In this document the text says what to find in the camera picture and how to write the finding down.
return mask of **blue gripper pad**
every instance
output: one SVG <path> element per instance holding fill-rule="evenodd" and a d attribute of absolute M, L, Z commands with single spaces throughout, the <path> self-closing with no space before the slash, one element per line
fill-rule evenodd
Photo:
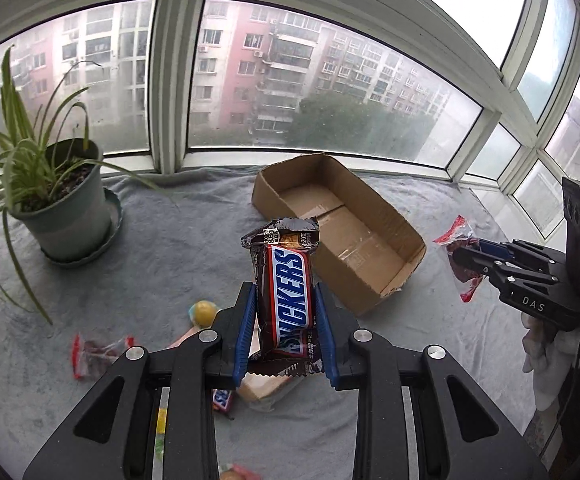
<path fill-rule="evenodd" d="M 339 385 L 339 371 L 337 370 L 337 356 L 335 352 L 334 336 L 320 287 L 314 287 L 314 304 L 317 310 L 317 332 L 319 333 L 319 346 L 321 347 L 321 361 L 326 377 L 330 380 L 330 386 L 336 388 Z"/>
<path fill-rule="evenodd" d="M 234 370 L 232 372 L 232 380 L 234 385 L 238 388 L 241 380 L 246 375 L 248 368 L 248 357 L 250 356 L 250 343 L 252 341 L 252 332 L 254 330 L 254 317 L 257 309 L 257 293 L 254 283 L 250 286 L 250 293 L 248 295 L 248 302 L 241 318 L 241 326 L 239 328 L 239 335 L 237 336 L 237 343 L 234 348 Z"/>

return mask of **triangular cutout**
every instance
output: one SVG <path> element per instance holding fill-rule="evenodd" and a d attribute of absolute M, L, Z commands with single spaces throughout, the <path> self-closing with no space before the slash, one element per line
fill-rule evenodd
<path fill-rule="evenodd" d="M 105 444 L 110 439 L 124 382 L 123 377 L 117 377 L 108 385 L 74 427 L 75 436 L 100 444 Z"/>
<path fill-rule="evenodd" d="M 448 388 L 462 439 L 474 442 L 499 433 L 497 425 L 459 379 L 454 376 L 448 377 Z"/>

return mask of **cardboard box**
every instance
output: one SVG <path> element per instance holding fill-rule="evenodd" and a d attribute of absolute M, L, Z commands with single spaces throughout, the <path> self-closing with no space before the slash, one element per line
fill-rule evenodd
<path fill-rule="evenodd" d="M 423 239 L 401 214 L 323 153 L 264 168 L 252 203 L 267 219 L 317 217 L 321 242 L 312 266 L 357 315 L 400 288 L 426 254 Z"/>

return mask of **white glove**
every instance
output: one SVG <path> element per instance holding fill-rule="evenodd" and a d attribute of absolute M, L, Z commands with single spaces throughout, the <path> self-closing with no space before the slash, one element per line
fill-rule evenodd
<path fill-rule="evenodd" d="M 522 313 L 521 322 L 528 329 L 523 338 L 526 351 L 523 370 L 526 374 L 534 370 L 534 403 L 542 412 L 550 407 L 561 390 L 570 367 L 575 364 L 580 328 L 571 332 L 557 332 L 554 341 L 548 343 L 543 321 Z"/>

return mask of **brown wrapper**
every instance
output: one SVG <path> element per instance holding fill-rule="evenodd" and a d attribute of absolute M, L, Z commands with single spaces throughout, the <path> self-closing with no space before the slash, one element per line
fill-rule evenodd
<path fill-rule="evenodd" d="M 319 243 L 315 218 L 281 218 L 241 239 L 250 250 L 257 286 L 260 354 L 253 373 L 293 375 L 321 371 L 308 255 Z"/>

